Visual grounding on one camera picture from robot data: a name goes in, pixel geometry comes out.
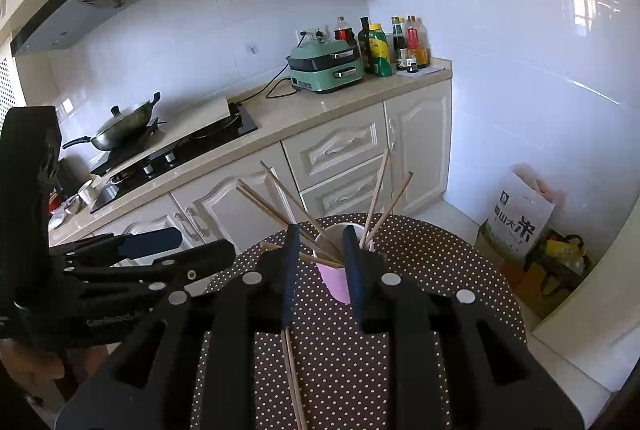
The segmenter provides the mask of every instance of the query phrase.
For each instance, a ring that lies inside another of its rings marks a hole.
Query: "chopsticks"
[[[282,344],[282,352],[284,353],[284,367],[287,371],[287,383],[289,383],[289,392],[293,402],[293,413],[296,416],[296,425],[298,426],[298,430],[306,430],[305,409],[302,406],[302,396],[300,396],[300,385],[298,384],[298,374],[296,373],[296,361],[293,356],[293,347],[291,345],[291,336],[288,327],[280,333],[280,343]]]
[[[267,201],[265,201],[260,194],[255,192],[247,183],[242,181],[242,179],[238,179],[238,184],[236,185],[236,189],[244,196],[245,199],[252,202],[257,208],[262,210],[268,216],[270,216],[273,220],[280,223],[284,228],[289,225],[289,221],[273,206],[271,206]],[[300,229],[300,238],[302,239],[302,243],[305,246],[310,247],[318,254],[324,254],[327,256],[329,260],[332,260],[336,264],[340,263],[339,254],[335,254],[332,250],[327,250],[321,248],[314,242],[314,237],[309,232]]]
[[[285,194],[287,198],[302,211],[302,213],[306,217],[306,220],[308,220],[311,223],[311,225],[316,230],[318,230],[318,233],[320,233],[320,235],[324,237],[324,240],[327,241],[329,246],[331,246],[332,250],[334,250],[337,254],[340,254],[342,250],[338,248],[338,246],[336,246],[334,243],[332,243],[332,241],[327,236],[325,230],[322,228],[322,226],[320,226],[320,224],[318,224],[318,221],[315,220],[313,216],[308,211],[305,210],[305,207],[302,204],[300,204],[300,201],[297,200],[293,196],[293,194],[289,192],[289,190],[287,190],[287,187],[284,184],[282,184],[280,180],[271,172],[271,169],[267,165],[265,165],[264,161],[260,161],[260,165],[262,166],[262,168],[264,168],[264,171],[267,172],[267,175],[271,179],[271,181],[273,181],[273,183],[282,191],[282,193]]]
[[[407,174],[404,176],[404,181],[402,181],[402,187],[400,188],[400,191],[396,195],[396,198],[391,201],[391,204],[385,209],[385,213],[382,215],[382,217],[378,219],[378,222],[376,222],[376,225],[367,235],[367,238],[364,241],[365,245],[369,244],[373,236],[376,234],[376,231],[380,229],[380,226],[384,224],[386,218],[391,214],[391,210],[394,209],[394,206],[396,206],[396,204],[400,200],[400,197],[402,197],[402,194],[404,194],[404,191],[406,190],[407,186],[409,185],[409,181],[411,181],[411,178],[413,176],[414,176],[413,172],[407,172]]]
[[[373,190],[373,197],[371,198],[371,206],[369,207],[369,213],[367,214],[367,221],[364,223],[364,232],[362,232],[362,238],[360,239],[360,249],[364,248],[365,239],[367,238],[367,232],[369,231],[369,226],[371,225],[371,219],[373,217],[373,211],[376,209],[376,204],[378,203],[380,188],[382,188],[382,177],[385,174],[386,163],[388,161],[389,149],[385,148],[385,152],[382,155],[382,162],[380,163],[380,168],[378,169],[378,180],[376,182],[376,187]]]
[[[270,250],[280,250],[282,246],[278,246],[277,244],[271,244],[270,242],[262,241],[260,243],[260,248],[262,250],[270,251]],[[344,267],[342,264],[336,264],[335,262],[330,262],[329,260],[325,260],[324,258],[316,258],[306,253],[300,253],[300,259],[304,260],[305,262],[323,264],[324,266],[333,267],[335,269],[340,269],[341,267]]]

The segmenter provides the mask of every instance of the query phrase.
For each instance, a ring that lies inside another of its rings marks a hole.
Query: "cutting board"
[[[168,120],[166,124],[162,124],[159,127],[158,132],[153,134],[149,147],[133,156],[131,159],[126,160],[119,166],[116,166],[113,170],[107,172],[102,178],[98,180],[99,183],[106,182],[112,176],[121,172],[125,168],[137,163],[141,159],[162,150],[164,147],[175,143],[189,134],[197,132],[201,128],[204,128],[216,121],[224,120],[231,115],[229,112],[229,104],[226,101],[226,97],[216,98],[205,102],[196,108],[188,108],[183,113],[179,114],[172,120]]]

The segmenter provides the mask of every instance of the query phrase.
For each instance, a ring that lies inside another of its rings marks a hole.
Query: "wall outlet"
[[[321,26],[302,27],[296,31],[296,44],[300,42],[301,31],[306,31],[306,39],[315,38],[318,31],[322,33],[325,39],[331,38],[329,36],[329,26],[327,24]]]

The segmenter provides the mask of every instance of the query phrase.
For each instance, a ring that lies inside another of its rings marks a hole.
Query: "pink cup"
[[[356,236],[358,240],[362,236],[364,232],[364,226],[361,224],[355,224],[353,222],[341,222],[339,224],[334,224],[333,226],[329,226],[324,232],[327,234],[329,240],[334,243],[338,248],[342,247],[342,232],[347,226],[353,226]],[[324,236],[318,235],[316,237],[316,244],[321,248],[326,248],[326,240]],[[373,240],[370,241],[369,244],[366,245],[366,250],[373,251]],[[323,258],[324,255],[318,255],[314,251],[314,257]],[[334,297],[338,302],[343,304],[350,304],[351,298],[349,297],[349,286],[347,285],[347,273],[343,267],[336,269],[335,267],[325,266],[324,264],[318,264],[318,271],[320,272],[320,276],[322,277],[322,281],[327,286],[329,290],[329,294]]]

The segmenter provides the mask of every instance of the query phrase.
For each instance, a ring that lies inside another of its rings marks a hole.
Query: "polka dot tablecloth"
[[[325,217],[319,223],[327,228],[338,222],[364,224],[365,220],[366,214],[348,214]],[[302,226],[314,236],[318,234],[309,223]],[[279,245],[284,240],[284,231],[267,239]],[[425,290],[444,296],[463,288],[473,291],[517,338],[526,342],[520,309],[508,284],[484,256],[458,236],[420,220],[390,216],[374,241],[376,251],[386,254],[389,271],[412,278]],[[236,258],[233,267],[213,277],[207,291],[253,269],[261,253],[258,246],[249,248]],[[298,296],[290,331],[308,428],[385,428],[390,377],[387,335],[361,334],[351,316],[351,306],[329,294],[314,264],[300,261],[297,279]],[[192,428],[199,426],[208,345],[206,334]],[[441,360],[437,345],[437,359]],[[280,335],[257,334],[255,405],[259,430],[297,428],[284,363]],[[446,373],[440,375],[439,381],[443,414],[449,420]]]

